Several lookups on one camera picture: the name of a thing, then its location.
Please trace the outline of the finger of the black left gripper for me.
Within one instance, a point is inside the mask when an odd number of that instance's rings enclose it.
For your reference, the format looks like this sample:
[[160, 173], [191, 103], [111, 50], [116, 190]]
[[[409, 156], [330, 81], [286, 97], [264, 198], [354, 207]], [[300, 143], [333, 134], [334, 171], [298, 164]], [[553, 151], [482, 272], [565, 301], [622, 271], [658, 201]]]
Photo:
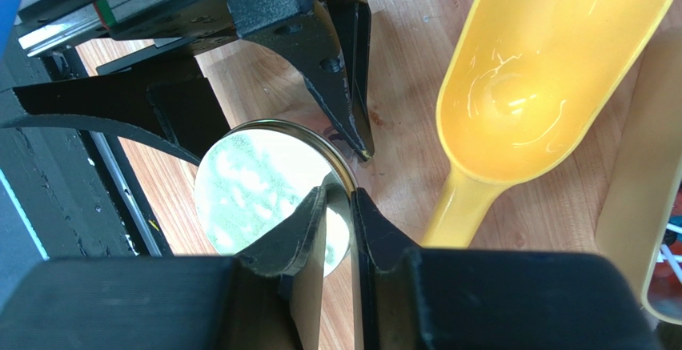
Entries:
[[245, 39], [286, 59], [332, 126], [364, 161], [375, 145], [367, 109], [367, 0], [245, 0]]

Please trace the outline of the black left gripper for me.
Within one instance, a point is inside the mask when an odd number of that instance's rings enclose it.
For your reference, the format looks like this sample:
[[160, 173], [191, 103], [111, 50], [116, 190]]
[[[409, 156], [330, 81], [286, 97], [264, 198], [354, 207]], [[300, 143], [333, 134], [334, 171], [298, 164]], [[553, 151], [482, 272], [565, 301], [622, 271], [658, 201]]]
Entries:
[[[30, 57], [95, 38], [153, 39], [160, 52], [191, 54], [242, 39], [284, 57], [308, 57], [315, 0], [23, 0], [15, 29]], [[1, 126], [100, 132], [194, 165], [231, 129], [193, 57], [12, 87], [1, 93]]]

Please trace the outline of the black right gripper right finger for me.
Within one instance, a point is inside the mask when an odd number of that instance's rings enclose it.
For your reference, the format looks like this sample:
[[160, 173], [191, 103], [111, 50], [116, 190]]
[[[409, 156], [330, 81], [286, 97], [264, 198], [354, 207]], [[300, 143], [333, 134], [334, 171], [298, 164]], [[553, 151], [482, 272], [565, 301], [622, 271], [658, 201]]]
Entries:
[[419, 246], [351, 196], [358, 349], [658, 349], [603, 256]]

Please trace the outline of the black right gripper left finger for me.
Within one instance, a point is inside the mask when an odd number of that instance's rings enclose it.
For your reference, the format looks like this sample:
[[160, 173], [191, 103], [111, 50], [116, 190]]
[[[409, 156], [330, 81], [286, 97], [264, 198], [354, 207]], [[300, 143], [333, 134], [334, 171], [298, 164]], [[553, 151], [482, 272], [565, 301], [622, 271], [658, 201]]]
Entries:
[[233, 256], [65, 258], [1, 313], [4, 349], [315, 349], [326, 192]]

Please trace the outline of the white jar lid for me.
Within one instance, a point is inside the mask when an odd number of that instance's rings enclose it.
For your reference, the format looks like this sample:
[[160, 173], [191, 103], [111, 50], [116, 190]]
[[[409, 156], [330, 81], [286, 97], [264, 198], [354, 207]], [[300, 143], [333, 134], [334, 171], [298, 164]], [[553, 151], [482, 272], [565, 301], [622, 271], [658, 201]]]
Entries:
[[315, 187], [327, 190], [324, 273], [350, 250], [350, 194], [359, 162], [332, 126], [281, 119], [244, 123], [216, 142], [195, 176], [203, 231], [220, 255], [234, 255], [273, 230]]

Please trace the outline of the yellow plastic scoop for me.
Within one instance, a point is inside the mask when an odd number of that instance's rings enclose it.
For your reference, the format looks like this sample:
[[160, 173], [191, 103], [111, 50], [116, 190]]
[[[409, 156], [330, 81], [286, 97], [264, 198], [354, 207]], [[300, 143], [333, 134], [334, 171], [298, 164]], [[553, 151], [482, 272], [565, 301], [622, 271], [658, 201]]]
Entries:
[[565, 160], [673, 0], [474, 0], [439, 90], [451, 169], [421, 244], [462, 248], [491, 204]]

